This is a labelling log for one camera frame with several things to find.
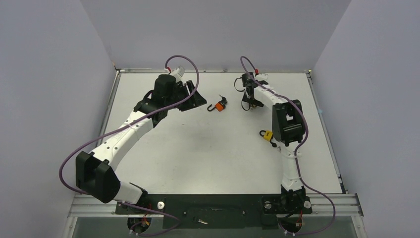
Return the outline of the yellow padlock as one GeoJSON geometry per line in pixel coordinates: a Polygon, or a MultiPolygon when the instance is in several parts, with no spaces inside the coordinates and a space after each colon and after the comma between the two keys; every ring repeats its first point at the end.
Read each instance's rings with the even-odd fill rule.
{"type": "Polygon", "coordinates": [[[271,130],[261,130],[259,135],[266,141],[271,141],[273,138],[273,132],[271,130]]]}

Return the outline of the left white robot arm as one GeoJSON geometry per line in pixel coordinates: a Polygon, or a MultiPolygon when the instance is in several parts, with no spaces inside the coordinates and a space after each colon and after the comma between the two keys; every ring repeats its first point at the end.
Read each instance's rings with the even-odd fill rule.
{"type": "Polygon", "coordinates": [[[154,129],[168,111],[187,111],[207,103],[191,80],[182,82],[175,73],[161,74],[154,88],[147,92],[116,134],[91,152],[76,156],[76,186],[103,203],[127,202],[135,213],[147,209],[147,192],[130,182],[118,179],[115,170],[124,156],[142,136],[154,129]]]}

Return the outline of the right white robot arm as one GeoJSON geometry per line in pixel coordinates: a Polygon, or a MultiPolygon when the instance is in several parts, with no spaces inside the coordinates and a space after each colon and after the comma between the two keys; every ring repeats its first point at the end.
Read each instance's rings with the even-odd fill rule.
{"type": "Polygon", "coordinates": [[[241,75],[242,102],[252,107],[266,107],[271,111],[271,129],[262,130],[260,135],[274,148],[279,149],[282,159],[281,194],[279,197],[264,198],[266,212],[289,214],[300,212],[305,203],[306,191],[301,182],[297,159],[297,146],[304,139],[306,126],[301,116],[299,100],[287,100],[279,96],[267,81],[267,74],[244,73],[241,75]]]}

